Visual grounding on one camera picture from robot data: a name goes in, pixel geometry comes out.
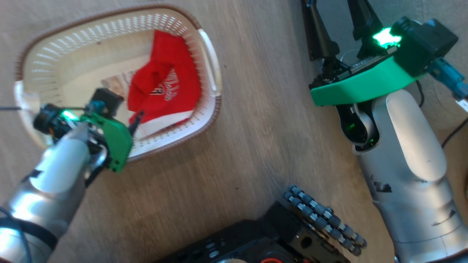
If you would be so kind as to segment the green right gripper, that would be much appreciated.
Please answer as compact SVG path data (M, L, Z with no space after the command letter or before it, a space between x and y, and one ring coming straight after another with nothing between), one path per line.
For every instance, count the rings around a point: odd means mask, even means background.
M383 28L368 0L348 0L353 37L361 40L360 61L351 65L335 56L338 44L331 40L316 0L302 0L301 9L309 59L323 61L322 73L310 85L316 106L362 103L406 88L422 75L411 76L395 60L402 38Z

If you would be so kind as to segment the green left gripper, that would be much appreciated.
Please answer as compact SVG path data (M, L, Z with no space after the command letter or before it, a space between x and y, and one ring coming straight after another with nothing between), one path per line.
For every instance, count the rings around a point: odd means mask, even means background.
M144 111L136 113L128 127L113 117L97 112L84 113L80 116L80 121L89 126L91 137L107 149L109 159L107 167L113 172L121 172L127 164L133 147L133 137L144 113Z

